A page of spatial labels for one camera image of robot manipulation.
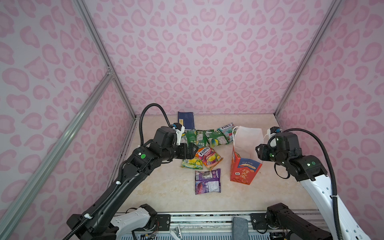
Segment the yellow green candy packet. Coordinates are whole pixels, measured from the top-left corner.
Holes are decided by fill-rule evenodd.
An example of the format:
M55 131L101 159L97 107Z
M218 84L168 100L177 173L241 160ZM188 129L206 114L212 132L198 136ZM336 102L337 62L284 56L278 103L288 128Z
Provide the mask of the yellow green candy packet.
M192 170L202 170L203 162L199 158L193 158L191 160L183 160L181 167L186 169L192 169Z

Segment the purple snack packet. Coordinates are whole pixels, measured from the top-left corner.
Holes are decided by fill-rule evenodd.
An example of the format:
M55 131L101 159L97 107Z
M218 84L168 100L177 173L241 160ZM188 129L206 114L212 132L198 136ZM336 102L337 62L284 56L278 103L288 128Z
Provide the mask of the purple snack packet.
M220 193L221 169L207 172L195 171L195 194Z

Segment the red white paper bag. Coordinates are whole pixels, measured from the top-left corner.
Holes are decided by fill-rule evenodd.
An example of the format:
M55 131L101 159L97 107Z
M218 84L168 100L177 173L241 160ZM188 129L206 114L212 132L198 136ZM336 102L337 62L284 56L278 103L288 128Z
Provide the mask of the red white paper bag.
M264 143L263 131L259 128L236 126L232 134L230 180L250 185L263 165L256 152L256 147Z

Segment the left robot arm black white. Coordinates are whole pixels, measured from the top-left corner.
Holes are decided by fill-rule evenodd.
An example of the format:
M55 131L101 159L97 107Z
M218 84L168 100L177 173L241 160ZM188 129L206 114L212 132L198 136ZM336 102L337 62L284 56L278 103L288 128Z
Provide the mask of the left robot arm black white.
M77 236L80 240L114 240L117 229L112 219L120 206L156 168L173 159L193 159L198 151L194 143L181 143L181 132L162 126L153 139L133 150L119 167L119 173L101 197L81 215L73 214L67 220L71 231L64 237Z

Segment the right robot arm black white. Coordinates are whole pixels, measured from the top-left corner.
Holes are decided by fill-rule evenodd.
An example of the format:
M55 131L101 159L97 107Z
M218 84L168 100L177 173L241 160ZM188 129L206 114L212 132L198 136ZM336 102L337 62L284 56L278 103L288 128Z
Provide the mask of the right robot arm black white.
M315 139L326 160L325 166L316 156L303 155L296 132ZM268 137L267 144L256 147L258 158L284 167L287 177L294 177L311 196L329 229L316 227L282 203L267 208L264 220L267 229L288 230L286 239L295 234L303 240L368 240L370 237L338 195L336 175L323 142L312 132L299 128L285 131L272 128Z

